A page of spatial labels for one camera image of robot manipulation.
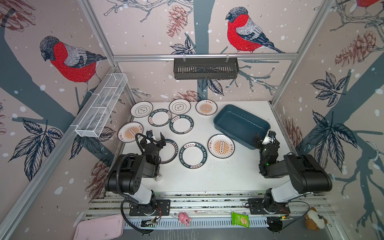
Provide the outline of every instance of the pink toy pig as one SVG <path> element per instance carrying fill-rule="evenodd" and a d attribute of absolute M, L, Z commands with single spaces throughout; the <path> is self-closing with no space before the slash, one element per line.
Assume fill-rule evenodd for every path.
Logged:
<path fill-rule="evenodd" d="M 191 218 L 188 217 L 188 215 L 186 214 L 186 212 L 181 212 L 179 213 L 179 221 L 181 223 L 185 223 L 185 225 L 188 227 L 189 226 L 189 223 L 191 222 Z"/>

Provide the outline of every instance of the round plate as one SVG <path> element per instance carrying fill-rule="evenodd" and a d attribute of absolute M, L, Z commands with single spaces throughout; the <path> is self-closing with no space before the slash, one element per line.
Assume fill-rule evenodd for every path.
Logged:
<path fill-rule="evenodd" d="M 156 109 L 148 117 L 148 122 L 154 127 L 167 125 L 172 118 L 172 113 L 165 108 Z"/>
<path fill-rule="evenodd" d="M 166 139 L 166 143 L 167 144 L 159 152 L 160 158 L 161 158 L 160 164 L 166 164 L 166 163 L 171 162 L 173 159 L 175 159 L 175 157 L 179 153 L 179 147 L 177 146 L 175 141 L 173 141 L 171 139 Z"/>
<path fill-rule="evenodd" d="M 143 133 L 143 125 L 139 122 L 129 122 L 122 126 L 118 132 L 118 139 L 121 142 L 133 142 L 135 141 L 136 133 Z"/>
<path fill-rule="evenodd" d="M 217 111 L 217 105 L 211 100 L 201 100 L 196 103 L 196 111 L 201 115 L 212 115 Z"/>
<path fill-rule="evenodd" d="M 199 168 L 207 161 L 207 150 L 198 142 L 189 142 L 180 149 L 179 159 L 184 167 Z"/>
<path fill-rule="evenodd" d="M 169 123 L 169 128 L 172 132 L 176 134 L 185 134 L 190 132 L 193 128 L 193 120 L 190 116 L 187 115 L 178 115 Z"/>
<path fill-rule="evenodd" d="M 208 140 L 208 150 L 215 157 L 227 158 L 235 152 L 235 144 L 228 136 L 216 134 Z"/>
<path fill-rule="evenodd" d="M 176 114 L 185 114 L 191 109 L 191 103 L 185 99 L 176 99 L 169 104 L 169 110 Z"/>
<path fill-rule="evenodd" d="M 143 118 L 150 114 L 153 110 L 153 105 L 150 102 L 139 102 L 131 108 L 131 114 L 135 118 Z"/>

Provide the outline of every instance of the mesh basket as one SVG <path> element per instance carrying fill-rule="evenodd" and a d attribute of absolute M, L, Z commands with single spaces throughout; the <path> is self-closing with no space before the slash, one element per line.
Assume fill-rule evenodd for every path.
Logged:
<path fill-rule="evenodd" d="M 175 79 L 234 79 L 239 66 L 237 58 L 175 58 Z"/>
<path fill-rule="evenodd" d="M 100 136 L 126 83 L 125 74 L 111 74 L 75 130 L 80 137 Z"/>

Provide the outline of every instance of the bird head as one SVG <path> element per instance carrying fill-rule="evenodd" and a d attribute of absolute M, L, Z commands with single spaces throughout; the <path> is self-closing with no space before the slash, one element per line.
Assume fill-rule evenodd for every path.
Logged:
<path fill-rule="evenodd" d="M 248 15 L 248 11 L 245 7 L 235 7 L 229 11 L 225 19 L 228 20 L 230 23 L 233 23 L 238 16 L 243 14 Z"/>
<path fill-rule="evenodd" d="M 53 52 L 53 47 L 59 42 L 60 41 L 53 36 L 45 37 L 41 41 L 40 51 L 41 51 L 41 56 L 43 57 L 44 61 L 46 61 L 48 59 L 51 61 L 56 60 L 55 53 Z"/>

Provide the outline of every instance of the plate rim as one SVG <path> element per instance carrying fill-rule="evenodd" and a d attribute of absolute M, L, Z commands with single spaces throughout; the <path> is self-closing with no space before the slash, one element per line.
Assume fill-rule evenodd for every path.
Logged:
<path fill-rule="evenodd" d="M 175 154 L 172 156 L 171 159 L 169 159 L 169 160 L 167 160 L 167 161 L 165 161 L 165 162 L 161 162 L 161 161 L 160 161 L 160 164 L 166 164 L 166 163 L 170 163 L 170 162 L 172 162 L 172 161 L 177 157 L 177 155 L 179 154 L 179 146 L 177 145 L 177 143 L 176 143 L 174 140 L 172 140 L 172 139 L 170 139 L 170 138 L 166 138 L 165 141 L 166 141 L 166 142 L 172 141 L 172 142 L 175 143 L 175 144 L 172 144 L 171 142 L 169 142 L 169 143 L 171 143 L 173 146 L 176 145 L 176 148 L 175 148 Z"/>
<path fill-rule="evenodd" d="M 203 148 L 204 148 L 204 150 L 205 150 L 205 152 L 207 153 L 207 158 L 205 159 L 205 161 L 204 161 L 204 152 L 203 152 L 203 150 L 201 149 L 201 148 L 199 148 L 199 147 L 197 147 L 198 149 L 200 149 L 201 150 L 201 152 L 203 153 L 203 158 L 201 159 L 201 161 L 200 161 L 200 163 L 202 163 L 203 161 L 204 161 L 204 163 L 200 166 L 200 167 L 197 167 L 197 168 L 201 168 L 206 162 L 207 162 L 207 160 L 208 160 L 208 151 L 207 151 L 207 149 L 204 147 L 204 145 L 203 144 L 201 144 L 201 143 L 199 143 L 199 142 L 187 142 L 186 144 L 184 144 L 181 148 L 180 148 L 180 151 L 179 151 L 179 160 L 180 160 L 180 163 L 184 166 L 184 167 L 186 167 L 184 164 L 183 164 L 183 162 L 186 164 L 186 162 L 184 161 L 184 159 L 183 159 L 183 154 L 184 154 L 184 151 L 185 151 L 185 145 L 187 145 L 187 144 L 189 144 L 189 143 L 195 143 L 195 144 L 199 144 L 199 145 L 201 145 Z"/>
<path fill-rule="evenodd" d="M 204 115 L 204 114 L 201 114 L 201 113 L 197 110 L 197 105 L 199 104 L 199 102 L 201 102 L 201 101 L 205 101 L 205 100 L 209 100 L 209 101 L 213 102 L 213 103 L 216 105 L 216 111 L 214 111 L 212 114 Z M 216 103 L 215 101 L 213 101 L 213 100 L 210 100 L 210 99 L 203 99 L 203 100 L 200 100 L 200 101 L 198 101 L 198 102 L 196 103 L 196 105 L 195 105 L 195 109 L 196 109 L 196 112 L 199 113 L 200 115 L 203 115 L 203 116 L 211 116 L 211 115 L 213 115 L 213 114 L 215 114 L 215 113 L 217 112 L 217 110 L 218 110 L 218 106 L 217 106 L 217 103 Z"/>
<path fill-rule="evenodd" d="M 188 100 L 186 100 L 186 99 L 182 99 L 182 98 L 180 98 L 180 99 L 175 99 L 175 100 L 173 100 L 172 102 L 169 103 L 168 108 L 169 108 L 169 110 L 170 110 L 171 113 L 176 114 L 176 115 L 184 115 L 184 114 L 185 114 L 185 113 L 180 114 L 180 113 L 174 113 L 174 112 L 172 112 L 170 105 L 171 105 L 174 101 L 177 101 L 177 100 L 185 100 L 185 101 L 187 101 L 187 102 L 189 103 L 189 110 L 186 111 L 185 113 L 187 113 L 187 112 L 189 112 L 189 111 L 191 110 L 192 105 L 191 105 L 190 101 L 188 101 Z"/>
<path fill-rule="evenodd" d="M 141 101 L 141 102 L 138 102 L 138 103 L 135 103 L 132 107 L 131 107 L 131 110 L 130 110 L 130 113 L 131 113 L 131 115 L 133 116 L 133 114 L 132 114 L 132 109 L 133 109 L 133 107 L 136 105 L 136 104 L 139 104 L 139 103 L 149 103 L 151 106 L 152 106 L 152 111 L 149 113 L 149 114 L 151 114 L 152 112 L 153 112 L 153 104 L 151 103 L 151 102 L 148 102 L 148 101 Z M 149 114 L 147 114 L 147 115 L 144 115 L 144 116 L 142 116 L 142 117 L 135 117 L 135 116 L 133 116 L 134 118 L 144 118 L 144 117 L 146 117 L 146 116 L 148 116 Z"/>
<path fill-rule="evenodd" d="M 168 121 L 167 121 L 166 123 L 164 123 L 163 125 L 157 125 L 157 124 L 152 125 L 152 124 L 149 122 L 149 117 L 151 116 L 151 114 L 152 114 L 154 111 L 156 111 L 156 110 L 160 110 L 160 109 L 163 109 L 163 110 L 166 110 L 166 111 L 170 112 L 171 117 L 170 117 L 170 118 L 168 119 Z M 148 123 L 149 123 L 151 126 L 154 126 L 154 127 L 163 127 L 163 126 L 167 125 L 167 124 L 171 121 L 171 119 L 173 119 L 173 118 L 172 118 L 172 112 L 169 111 L 169 110 L 166 109 L 166 108 L 158 108 L 158 109 L 155 109 L 155 110 L 153 110 L 153 111 L 148 115 Z"/>
<path fill-rule="evenodd" d="M 172 128 L 170 127 L 171 124 L 172 124 L 172 126 L 173 126 L 172 119 L 174 119 L 175 117 L 178 117 L 178 116 L 187 116 L 187 117 L 189 117 L 189 118 L 192 120 L 192 122 L 189 121 L 189 122 L 191 123 L 192 128 L 191 128 L 188 132 L 178 132 L 178 131 L 176 131 L 175 129 L 172 130 Z M 187 134 L 187 133 L 189 133 L 190 131 L 192 131 L 193 127 L 195 126 L 195 121 L 193 121 L 193 118 L 191 118 L 190 116 L 185 115 L 185 114 L 180 114 L 180 115 L 174 116 L 172 119 L 169 121 L 169 129 L 171 130 L 171 132 L 176 133 L 176 134 L 179 134 L 179 135 L 183 135 L 183 134 Z"/>
<path fill-rule="evenodd" d="M 232 141 L 232 143 L 233 143 L 233 153 L 232 153 L 231 155 L 229 155 L 228 157 L 217 157 L 217 156 L 213 155 L 213 154 L 211 153 L 211 151 L 209 150 L 209 141 L 210 141 L 214 136 L 217 136 L 217 135 L 224 135 L 224 136 L 226 136 L 227 138 L 229 138 L 229 139 Z M 232 156 L 232 155 L 235 153 L 236 146 L 235 146 L 235 142 L 233 141 L 232 138 L 230 138 L 229 136 L 227 136 L 227 135 L 225 135 L 225 134 L 218 133 L 218 134 L 215 134 L 215 135 L 211 136 L 211 137 L 208 139 L 208 142 L 207 142 L 207 148 L 208 148 L 208 151 L 212 154 L 212 156 L 217 157 L 217 158 L 220 158 L 220 159 L 226 159 L 226 158 L 229 158 L 230 156 Z"/>
<path fill-rule="evenodd" d="M 125 126 L 125 125 L 127 125 L 127 124 L 130 124 L 130 123 L 138 123 L 138 124 L 140 124 L 141 125 L 141 127 L 143 128 L 143 132 L 144 132 L 144 126 L 141 124 L 141 123 L 139 123 L 139 122 L 136 122 L 136 121 L 133 121 L 133 122 L 128 122 L 128 123 L 126 123 L 126 124 L 124 124 L 121 128 L 119 128 L 119 130 L 118 130 L 118 140 L 120 141 L 120 142 L 122 142 L 122 143 L 130 143 L 130 142 L 133 142 L 133 141 L 135 141 L 135 139 L 133 139 L 132 141 L 130 141 L 130 142 L 123 142 L 123 141 L 121 141 L 120 140 L 120 138 L 119 138 L 119 132 L 120 132 L 120 130 Z"/>

